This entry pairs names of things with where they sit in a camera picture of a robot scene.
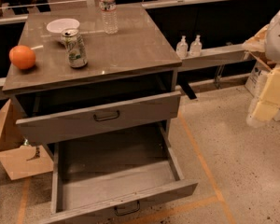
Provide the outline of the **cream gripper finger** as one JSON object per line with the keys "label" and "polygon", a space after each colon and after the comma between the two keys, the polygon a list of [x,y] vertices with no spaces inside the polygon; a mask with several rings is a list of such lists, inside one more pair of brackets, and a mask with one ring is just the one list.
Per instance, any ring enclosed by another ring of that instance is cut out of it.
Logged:
{"label": "cream gripper finger", "polygon": [[259,75],[255,96],[250,105],[250,117],[260,122],[274,118],[280,109],[280,64]]}

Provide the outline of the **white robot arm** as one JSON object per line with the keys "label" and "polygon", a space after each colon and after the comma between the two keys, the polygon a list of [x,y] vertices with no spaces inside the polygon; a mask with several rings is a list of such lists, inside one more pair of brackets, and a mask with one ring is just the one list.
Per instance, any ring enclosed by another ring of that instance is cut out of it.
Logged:
{"label": "white robot arm", "polygon": [[280,109],[280,10],[269,23],[265,55],[276,63],[276,67],[258,78],[247,117],[252,126],[260,126],[261,123],[272,120]]}

